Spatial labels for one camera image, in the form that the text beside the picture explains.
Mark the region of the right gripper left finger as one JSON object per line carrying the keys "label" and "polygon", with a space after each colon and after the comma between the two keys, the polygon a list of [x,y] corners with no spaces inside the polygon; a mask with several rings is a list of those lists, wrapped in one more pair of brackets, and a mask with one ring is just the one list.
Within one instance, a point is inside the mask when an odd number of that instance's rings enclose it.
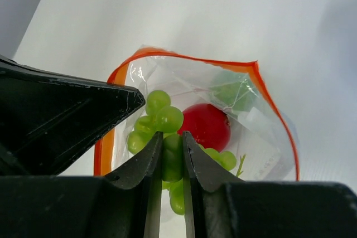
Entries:
{"label": "right gripper left finger", "polygon": [[159,237],[163,133],[105,176],[105,237]]}

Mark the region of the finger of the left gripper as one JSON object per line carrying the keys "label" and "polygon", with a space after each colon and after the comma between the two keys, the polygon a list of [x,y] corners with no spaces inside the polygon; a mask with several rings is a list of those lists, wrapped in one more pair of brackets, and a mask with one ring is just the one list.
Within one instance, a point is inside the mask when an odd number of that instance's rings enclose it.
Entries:
{"label": "finger of the left gripper", "polygon": [[142,93],[1,57],[1,175],[56,175],[144,106]]}

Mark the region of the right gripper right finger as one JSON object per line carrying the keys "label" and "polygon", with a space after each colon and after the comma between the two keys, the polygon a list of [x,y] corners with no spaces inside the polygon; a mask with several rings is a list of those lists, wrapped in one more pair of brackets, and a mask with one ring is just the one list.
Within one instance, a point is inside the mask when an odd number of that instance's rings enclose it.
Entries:
{"label": "right gripper right finger", "polygon": [[187,237],[238,237],[230,186],[243,180],[225,170],[183,132],[184,204]]}

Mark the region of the green fake lettuce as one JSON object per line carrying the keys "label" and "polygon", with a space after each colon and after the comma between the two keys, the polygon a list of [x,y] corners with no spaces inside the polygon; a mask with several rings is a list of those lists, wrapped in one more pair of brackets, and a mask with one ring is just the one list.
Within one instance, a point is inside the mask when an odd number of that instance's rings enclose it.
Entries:
{"label": "green fake lettuce", "polygon": [[[163,90],[154,90],[148,94],[145,106],[146,114],[139,117],[128,134],[127,148],[131,154],[139,153],[155,132],[163,133],[162,188],[169,191],[170,206],[174,213],[184,215],[184,159],[182,134],[178,134],[184,122],[184,110],[172,106],[171,98]],[[214,161],[227,171],[237,170],[236,176],[243,173],[245,156],[236,157],[224,149],[218,152],[213,148],[204,148],[198,144]]]}

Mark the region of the clear zip top bag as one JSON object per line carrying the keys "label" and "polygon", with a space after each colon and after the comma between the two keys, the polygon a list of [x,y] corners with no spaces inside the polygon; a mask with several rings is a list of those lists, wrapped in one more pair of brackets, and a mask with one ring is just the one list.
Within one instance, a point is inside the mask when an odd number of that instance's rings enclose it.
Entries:
{"label": "clear zip top bag", "polygon": [[258,63],[200,59],[144,47],[108,83],[137,88],[146,104],[95,145],[94,174],[119,167],[156,131],[189,132],[219,165],[249,181],[300,179],[294,125],[270,96]]}

